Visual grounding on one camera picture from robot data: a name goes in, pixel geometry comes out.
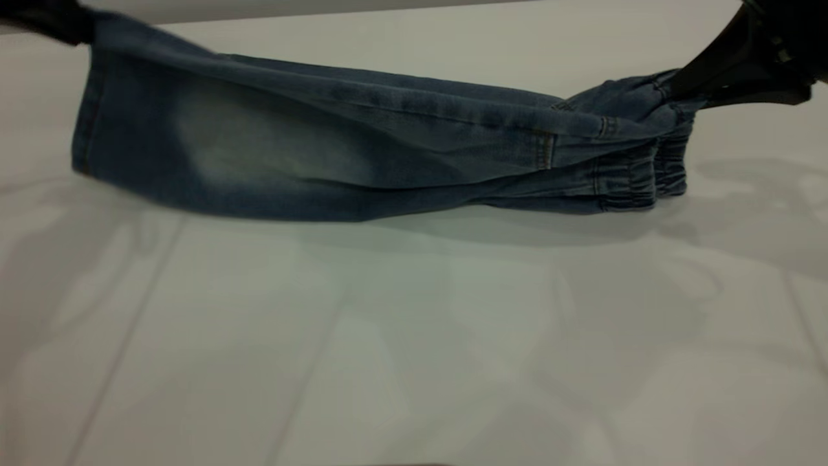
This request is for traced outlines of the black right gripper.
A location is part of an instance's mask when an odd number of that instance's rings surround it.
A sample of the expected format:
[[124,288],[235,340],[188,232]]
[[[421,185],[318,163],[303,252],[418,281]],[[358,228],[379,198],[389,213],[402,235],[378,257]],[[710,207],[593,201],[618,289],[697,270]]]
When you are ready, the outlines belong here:
[[745,1],[712,43],[671,77],[670,95],[707,98],[706,108],[809,101],[810,85],[770,83],[783,66],[826,83],[826,1]]

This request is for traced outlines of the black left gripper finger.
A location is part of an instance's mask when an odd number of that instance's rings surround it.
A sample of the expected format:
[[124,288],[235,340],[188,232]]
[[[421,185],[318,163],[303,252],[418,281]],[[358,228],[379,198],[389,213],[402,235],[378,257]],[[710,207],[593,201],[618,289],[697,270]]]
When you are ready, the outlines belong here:
[[2,1],[1,23],[73,47],[95,37],[91,10],[78,1]]

